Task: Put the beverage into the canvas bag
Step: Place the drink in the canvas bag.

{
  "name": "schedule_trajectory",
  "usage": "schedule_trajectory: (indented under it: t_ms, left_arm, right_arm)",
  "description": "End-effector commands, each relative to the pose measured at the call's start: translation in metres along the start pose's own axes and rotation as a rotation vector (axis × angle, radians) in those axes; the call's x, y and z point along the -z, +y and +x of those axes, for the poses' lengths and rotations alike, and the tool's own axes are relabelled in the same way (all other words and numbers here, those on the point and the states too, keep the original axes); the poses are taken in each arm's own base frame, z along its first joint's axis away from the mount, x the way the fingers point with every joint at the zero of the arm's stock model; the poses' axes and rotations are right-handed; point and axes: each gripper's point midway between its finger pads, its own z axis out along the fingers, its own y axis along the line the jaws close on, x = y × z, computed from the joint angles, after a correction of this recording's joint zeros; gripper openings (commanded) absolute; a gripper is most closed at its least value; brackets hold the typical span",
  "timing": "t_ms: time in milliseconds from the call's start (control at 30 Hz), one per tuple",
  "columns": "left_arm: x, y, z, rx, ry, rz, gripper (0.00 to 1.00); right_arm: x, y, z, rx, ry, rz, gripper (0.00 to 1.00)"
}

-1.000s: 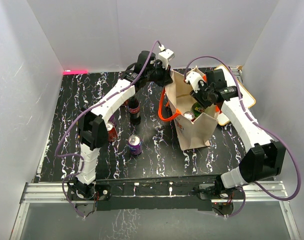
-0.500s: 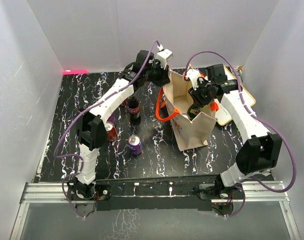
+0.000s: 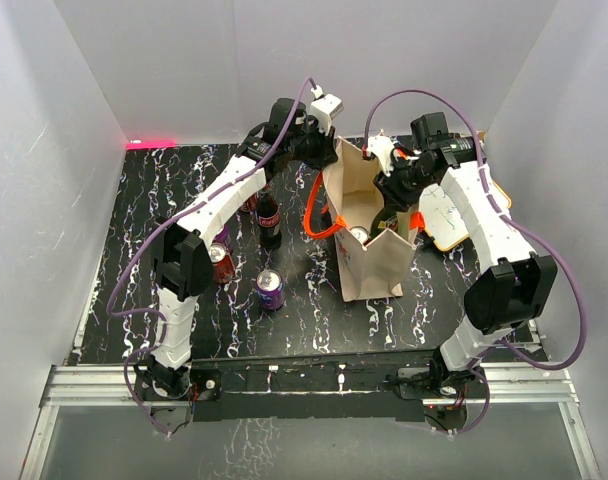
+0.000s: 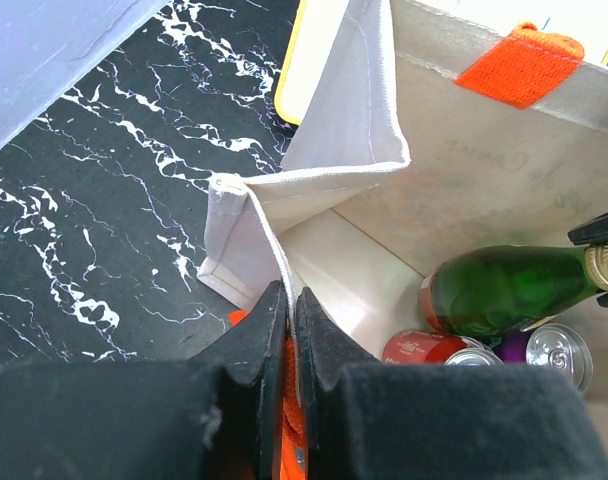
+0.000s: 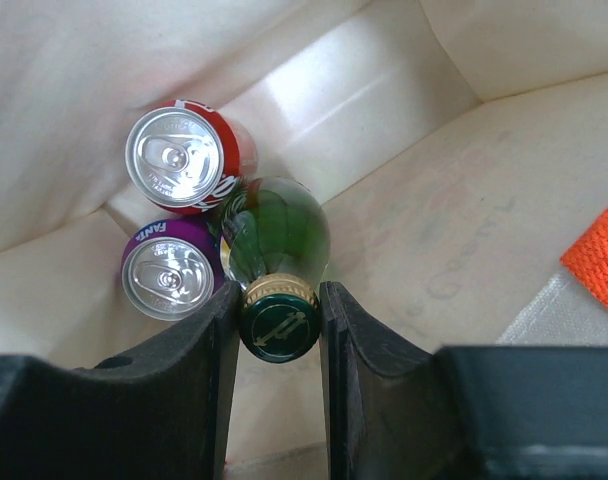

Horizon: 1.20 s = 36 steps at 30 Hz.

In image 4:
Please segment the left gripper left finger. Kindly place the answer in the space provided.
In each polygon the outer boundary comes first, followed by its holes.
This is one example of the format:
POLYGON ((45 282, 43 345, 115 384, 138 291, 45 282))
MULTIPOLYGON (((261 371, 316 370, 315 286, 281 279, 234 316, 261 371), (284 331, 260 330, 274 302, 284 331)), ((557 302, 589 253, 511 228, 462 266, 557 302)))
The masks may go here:
POLYGON ((275 479, 288 301, 188 360, 0 367, 0 479, 275 479))

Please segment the purple soda can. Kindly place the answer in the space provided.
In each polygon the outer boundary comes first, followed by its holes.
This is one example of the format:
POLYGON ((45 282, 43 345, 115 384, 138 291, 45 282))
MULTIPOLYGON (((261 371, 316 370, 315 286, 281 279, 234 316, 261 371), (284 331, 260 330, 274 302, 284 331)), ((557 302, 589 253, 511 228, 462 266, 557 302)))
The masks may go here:
POLYGON ((593 359, 587 343, 563 324, 547 323, 530 331, 507 334, 493 351, 505 363, 550 367, 582 393, 593 378, 593 359))

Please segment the beige canvas bag orange handles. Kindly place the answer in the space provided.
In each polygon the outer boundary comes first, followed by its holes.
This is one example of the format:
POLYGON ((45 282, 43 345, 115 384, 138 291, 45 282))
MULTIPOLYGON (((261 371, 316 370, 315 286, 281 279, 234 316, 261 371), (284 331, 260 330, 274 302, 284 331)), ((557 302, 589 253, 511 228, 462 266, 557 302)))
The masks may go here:
MULTIPOLYGON (((608 70, 580 43, 528 22, 500 35, 417 1, 350 2, 280 171, 209 182, 200 280, 247 312, 274 281, 287 294, 279 474, 310 479, 294 325, 304 289, 382 362, 398 332, 450 334, 419 306, 444 262, 500 245, 587 247, 568 232, 606 212, 608 70)), ((550 367, 500 365, 559 374, 608 455, 599 295, 535 327, 585 340, 585 393, 550 367)), ((470 338, 496 354, 505 335, 535 328, 470 338)))

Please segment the green glass bottle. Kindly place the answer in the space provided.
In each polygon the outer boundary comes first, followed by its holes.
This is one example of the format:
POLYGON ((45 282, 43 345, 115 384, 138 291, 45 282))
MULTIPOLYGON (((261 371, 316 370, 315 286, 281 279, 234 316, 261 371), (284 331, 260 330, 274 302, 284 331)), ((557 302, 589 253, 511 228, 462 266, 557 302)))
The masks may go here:
POLYGON ((427 276, 419 306, 434 329, 477 339, 535 328, 608 293, 608 242, 587 247, 500 245, 450 259, 427 276))

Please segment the red cola can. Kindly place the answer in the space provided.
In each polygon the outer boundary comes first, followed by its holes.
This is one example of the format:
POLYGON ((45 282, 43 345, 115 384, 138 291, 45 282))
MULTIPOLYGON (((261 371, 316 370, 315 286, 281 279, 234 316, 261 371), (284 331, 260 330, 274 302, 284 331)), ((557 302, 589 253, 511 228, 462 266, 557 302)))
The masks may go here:
POLYGON ((385 364, 443 364, 449 366, 492 366, 503 361, 478 340, 470 337, 404 330, 394 334, 383 347, 385 364))

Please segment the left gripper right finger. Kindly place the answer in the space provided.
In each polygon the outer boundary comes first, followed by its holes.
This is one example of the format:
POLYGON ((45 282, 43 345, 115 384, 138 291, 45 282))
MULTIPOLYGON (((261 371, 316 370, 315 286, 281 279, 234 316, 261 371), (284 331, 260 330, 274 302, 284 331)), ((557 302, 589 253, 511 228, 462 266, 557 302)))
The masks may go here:
POLYGON ((578 391, 543 368, 378 361, 304 289, 295 310, 310 479, 608 479, 578 391))

